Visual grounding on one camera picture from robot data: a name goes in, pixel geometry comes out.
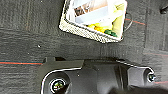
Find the food container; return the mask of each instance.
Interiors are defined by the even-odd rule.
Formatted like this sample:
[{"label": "food container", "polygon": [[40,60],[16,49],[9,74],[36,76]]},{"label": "food container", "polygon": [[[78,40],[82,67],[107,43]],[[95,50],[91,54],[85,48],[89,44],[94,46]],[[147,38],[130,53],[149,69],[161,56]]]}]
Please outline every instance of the food container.
[{"label": "food container", "polygon": [[[125,0],[65,0],[59,28],[101,43],[119,42],[122,40],[126,8]],[[116,36],[88,27],[109,22]]]}]

